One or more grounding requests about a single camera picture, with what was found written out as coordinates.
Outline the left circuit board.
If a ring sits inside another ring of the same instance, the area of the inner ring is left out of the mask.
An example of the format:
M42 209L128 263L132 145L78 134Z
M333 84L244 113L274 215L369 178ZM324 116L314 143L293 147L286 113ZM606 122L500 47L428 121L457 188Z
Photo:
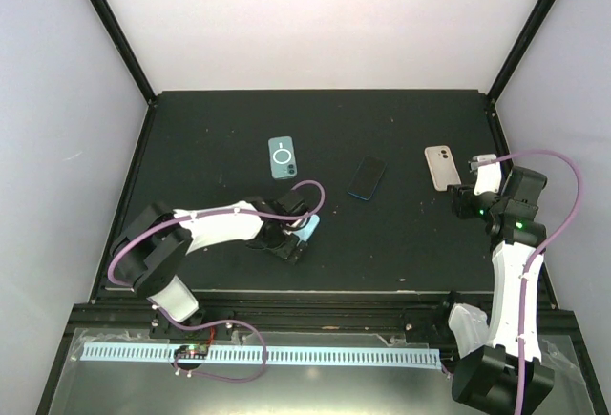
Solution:
M206 344L185 344L179 346L173 355L175 361L203 360L207 357L209 346Z

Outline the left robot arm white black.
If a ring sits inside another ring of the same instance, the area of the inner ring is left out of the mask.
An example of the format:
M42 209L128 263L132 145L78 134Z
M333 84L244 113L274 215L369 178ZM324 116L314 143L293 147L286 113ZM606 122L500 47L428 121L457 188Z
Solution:
M278 200L253 198L203 210L146 207L111 247L108 280L150 301L184 338L203 330L205 316L178 270L189 254L226 242L243 241L283 261L295 262L320 218L291 191Z

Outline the light blue phone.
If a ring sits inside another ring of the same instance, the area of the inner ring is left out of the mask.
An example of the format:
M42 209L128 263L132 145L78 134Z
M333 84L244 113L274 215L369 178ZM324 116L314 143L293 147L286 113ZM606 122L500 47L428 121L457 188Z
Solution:
M308 242L312 237L314 232L316 231L318 225L320 223L320 217L318 215L313 215L307 220L305 226L297 231L294 231L293 234L297 236L300 241Z

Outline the black frame post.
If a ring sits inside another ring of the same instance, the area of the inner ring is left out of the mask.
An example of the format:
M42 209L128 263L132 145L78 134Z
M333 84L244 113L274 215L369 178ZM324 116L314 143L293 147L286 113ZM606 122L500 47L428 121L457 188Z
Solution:
M497 73L487 98L496 104L557 0L537 0Z
M137 56L108 0L89 0L89 2L95 10L105 31L109 35L129 74L132 76L142 97L148 104L155 103L157 101L157 95L137 60Z

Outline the right black frame post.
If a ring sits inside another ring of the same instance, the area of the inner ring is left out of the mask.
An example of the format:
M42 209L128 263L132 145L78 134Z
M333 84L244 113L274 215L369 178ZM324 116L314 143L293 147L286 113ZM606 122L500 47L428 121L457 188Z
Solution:
M537 0L497 73L487 98L496 104L557 0Z

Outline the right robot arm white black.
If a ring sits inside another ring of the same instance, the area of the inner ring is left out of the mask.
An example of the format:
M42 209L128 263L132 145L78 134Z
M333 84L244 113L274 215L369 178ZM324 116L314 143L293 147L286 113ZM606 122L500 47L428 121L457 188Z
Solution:
M504 177L490 156L471 164L472 185L453 185L453 213L481 218L491 240L494 269L490 313L464 302L434 317L436 335L456 341L459 362L452 397L485 414L531 414L554 386L542 363L537 333L537 284L547 237L535 221L545 175L516 167Z

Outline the left black frame post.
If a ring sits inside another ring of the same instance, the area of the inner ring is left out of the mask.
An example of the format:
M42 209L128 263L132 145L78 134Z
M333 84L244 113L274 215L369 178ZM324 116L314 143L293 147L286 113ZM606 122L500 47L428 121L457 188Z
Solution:
M129 74L132 76L142 97L148 104L155 103L157 101L157 95L137 60L137 56L108 0L89 0L89 2L95 10L105 31L109 35Z

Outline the dark blue phone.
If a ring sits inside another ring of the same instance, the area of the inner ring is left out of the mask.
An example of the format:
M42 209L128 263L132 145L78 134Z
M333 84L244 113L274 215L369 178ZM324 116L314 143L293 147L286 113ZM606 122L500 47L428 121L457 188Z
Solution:
M384 160L374 156L365 156L348 185L348 194L361 200L371 200L386 167Z

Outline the beige phone case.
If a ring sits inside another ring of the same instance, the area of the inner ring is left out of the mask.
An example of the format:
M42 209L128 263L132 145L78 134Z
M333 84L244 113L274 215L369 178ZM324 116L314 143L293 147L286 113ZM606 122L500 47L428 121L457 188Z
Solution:
M461 178L455 167L453 154L449 146L426 147L424 156L436 191L446 192L449 187L461 184Z

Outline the black aluminium front rail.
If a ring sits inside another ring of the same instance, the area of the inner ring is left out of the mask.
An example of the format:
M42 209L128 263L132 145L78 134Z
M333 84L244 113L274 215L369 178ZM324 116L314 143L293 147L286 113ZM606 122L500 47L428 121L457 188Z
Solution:
M212 322L218 340L252 324L262 332L373 333L411 342L444 343L452 338L447 320L451 308L459 302L491 313L493 297L489 293L455 292L328 296L208 293L200 295L199 310L181 327L172 325L145 301L108 298L75 305L66 331L125 328L177 341L182 337L201 338L198 326Z

